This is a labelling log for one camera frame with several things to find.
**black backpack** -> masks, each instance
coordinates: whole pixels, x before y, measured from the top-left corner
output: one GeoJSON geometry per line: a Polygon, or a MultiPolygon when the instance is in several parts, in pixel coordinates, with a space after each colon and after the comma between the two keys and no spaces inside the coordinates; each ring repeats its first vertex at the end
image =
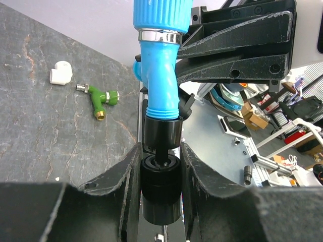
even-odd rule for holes
{"type": "Polygon", "coordinates": [[[323,114],[321,111],[323,108],[323,103],[317,97],[312,96],[300,100],[290,106],[290,109],[301,119],[312,122],[316,117],[323,114]]]}

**floor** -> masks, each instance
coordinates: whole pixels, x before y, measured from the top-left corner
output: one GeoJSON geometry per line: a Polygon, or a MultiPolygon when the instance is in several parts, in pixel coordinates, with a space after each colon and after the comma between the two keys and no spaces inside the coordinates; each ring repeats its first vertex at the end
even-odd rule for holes
{"type": "MultiPolygon", "coordinates": [[[[273,126],[268,125],[266,129],[264,130],[258,130],[258,131],[253,131],[250,130],[251,136],[255,142],[255,144],[260,143],[264,139],[266,139],[268,136],[271,135],[271,131],[273,130],[273,126]]],[[[279,139],[274,139],[271,142],[265,144],[264,146],[260,147],[259,153],[262,156],[267,156],[271,153],[273,153],[275,150],[278,150],[279,148],[283,147],[285,145],[283,140],[279,139]]],[[[291,147],[282,153],[280,153],[280,156],[283,156],[284,158],[288,158],[289,155],[295,155],[297,157],[297,164],[300,165],[301,167],[307,167],[315,163],[315,160],[313,157],[309,155],[302,155],[300,154],[295,148],[291,147]]]]}

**green ribbed cap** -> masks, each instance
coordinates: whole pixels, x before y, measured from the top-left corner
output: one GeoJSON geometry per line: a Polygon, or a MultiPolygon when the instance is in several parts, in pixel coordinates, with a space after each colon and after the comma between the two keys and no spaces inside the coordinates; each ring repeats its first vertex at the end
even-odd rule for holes
{"type": "Polygon", "coordinates": [[[116,90],[111,90],[108,92],[110,95],[108,105],[116,105],[119,101],[119,93],[116,90]]]}

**white wall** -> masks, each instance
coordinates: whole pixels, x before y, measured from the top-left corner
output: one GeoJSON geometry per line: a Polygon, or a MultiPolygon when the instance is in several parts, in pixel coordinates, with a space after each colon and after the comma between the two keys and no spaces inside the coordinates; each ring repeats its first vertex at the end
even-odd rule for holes
{"type": "MultiPolygon", "coordinates": [[[[125,64],[140,53],[133,0],[0,0],[1,3],[125,64]]],[[[194,0],[218,9],[225,0],[194,0]]]]}

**black cylinder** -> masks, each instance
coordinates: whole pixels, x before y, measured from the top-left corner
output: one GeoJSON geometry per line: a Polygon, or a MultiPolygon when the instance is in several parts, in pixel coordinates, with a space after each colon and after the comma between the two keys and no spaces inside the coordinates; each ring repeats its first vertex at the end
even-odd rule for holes
{"type": "Polygon", "coordinates": [[[168,225],[181,216],[180,159],[168,155],[165,166],[150,155],[141,161],[140,179],[144,218],[155,225],[168,225]]]}
{"type": "Polygon", "coordinates": [[[252,167],[250,165],[246,165],[244,167],[244,172],[243,172],[243,183],[245,185],[250,185],[251,178],[252,178],[252,167]]]}
{"type": "Polygon", "coordinates": [[[181,144],[183,118],[160,120],[146,116],[144,144],[154,149],[171,150],[181,144]]]}

